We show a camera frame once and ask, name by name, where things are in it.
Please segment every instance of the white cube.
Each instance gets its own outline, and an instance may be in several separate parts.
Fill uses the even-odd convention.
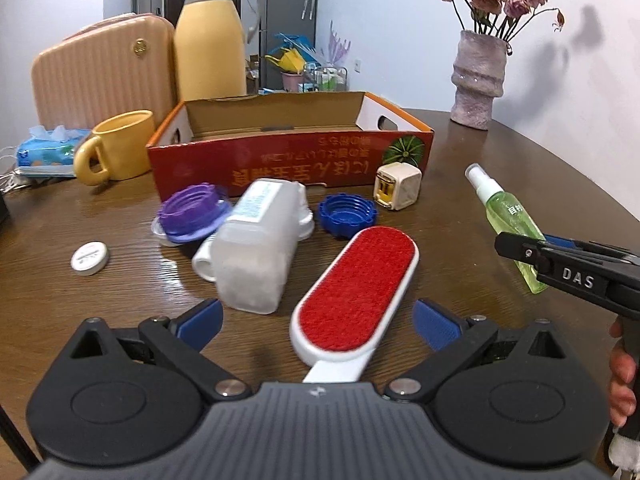
[[[380,166],[373,186],[373,200],[382,207],[397,211],[418,200],[422,172],[407,162]]]

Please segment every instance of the purple lid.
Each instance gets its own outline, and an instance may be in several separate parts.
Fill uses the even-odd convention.
[[[169,241],[184,244],[215,232],[229,213],[226,194],[204,183],[174,193],[162,204],[158,220]]]

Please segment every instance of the spray bottle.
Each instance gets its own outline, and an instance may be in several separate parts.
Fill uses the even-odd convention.
[[[544,240],[536,223],[523,208],[520,201],[511,193],[505,192],[500,184],[486,174],[478,163],[466,168],[465,176],[476,190],[478,198],[486,208],[486,218],[496,233],[507,231],[524,235],[538,240]],[[540,283],[533,267],[522,262],[516,262],[524,280],[530,290],[537,294],[546,289],[544,283]]]

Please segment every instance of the dark brown tabletop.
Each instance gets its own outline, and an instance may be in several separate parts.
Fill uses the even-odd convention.
[[[637,251],[638,221],[588,178],[501,124],[478,132],[451,123],[444,112],[415,115],[436,132],[420,198],[403,211],[381,210],[378,218],[414,239],[420,263],[363,379],[382,386],[428,355],[410,319],[414,301],[428,297],[459,316],[485,314],[504,326],[552,319],[604,389],[613,314],[558,290],[531,294],[515,265],[495,254],[494,231],[464,171],[479,162],[548,234]],[[370,197],[372,187],[312,187],[311,207],[338,191]],[[150,174],[106,189],[73,180],[19,190],[6,201],[12,219],[0,230],[0,403],[27,434],[29,396],[83,319],[101,316],[113,327],[136,326],[154,314],[175,317],[216,289],[178,250],[160,248],[152,238],[159,199]],[[69,260],[92,240],[108,245],[111,260],[95,276],[76,276]],[[257,316],[225,309],[223,330],[204,355],[254,387],[266,380],[301,381],[308,368],[289,343],[289,316],[344,245],[317,228],[298,245],[278,311]],[[0,444],[0,478],[21,475]]]

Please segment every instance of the purple plant decoration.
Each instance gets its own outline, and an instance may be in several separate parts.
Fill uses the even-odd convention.
[[[329,63],[334,66],[340,66],[340,63],[344,60],[351,49],[351,41],[347,43],[347,40],[341,40],[338,38],[338,33],[334,30],[333,20],[330,25],[330,30],[329,54],[326,56],[322,48],[320,49],[320,52]]]

